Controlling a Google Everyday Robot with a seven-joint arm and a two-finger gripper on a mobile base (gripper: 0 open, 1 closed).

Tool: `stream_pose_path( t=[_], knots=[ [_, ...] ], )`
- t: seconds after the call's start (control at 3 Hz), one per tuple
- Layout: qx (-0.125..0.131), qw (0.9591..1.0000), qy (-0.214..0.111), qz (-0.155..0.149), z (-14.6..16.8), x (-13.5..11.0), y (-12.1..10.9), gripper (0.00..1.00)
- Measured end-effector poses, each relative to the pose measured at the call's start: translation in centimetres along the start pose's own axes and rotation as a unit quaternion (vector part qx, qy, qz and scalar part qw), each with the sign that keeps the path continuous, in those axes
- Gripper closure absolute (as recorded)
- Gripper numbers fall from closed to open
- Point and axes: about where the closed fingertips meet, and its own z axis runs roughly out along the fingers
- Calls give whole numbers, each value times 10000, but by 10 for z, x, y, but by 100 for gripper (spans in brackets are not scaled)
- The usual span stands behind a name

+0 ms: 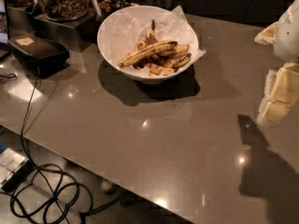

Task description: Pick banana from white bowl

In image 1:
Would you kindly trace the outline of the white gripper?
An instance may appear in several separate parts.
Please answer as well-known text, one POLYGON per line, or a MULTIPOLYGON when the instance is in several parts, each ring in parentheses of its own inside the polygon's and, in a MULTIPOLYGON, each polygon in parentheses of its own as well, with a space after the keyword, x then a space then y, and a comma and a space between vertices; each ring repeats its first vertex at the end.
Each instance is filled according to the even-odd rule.
POLYGON ((277 71, 270 69, 264 84, 257 123, 264 127, 279 124, 299 101, 299 0, 294 0, 281 15, 260 33, 254 41, 273 45, 275 55, 285 63, 277 71))

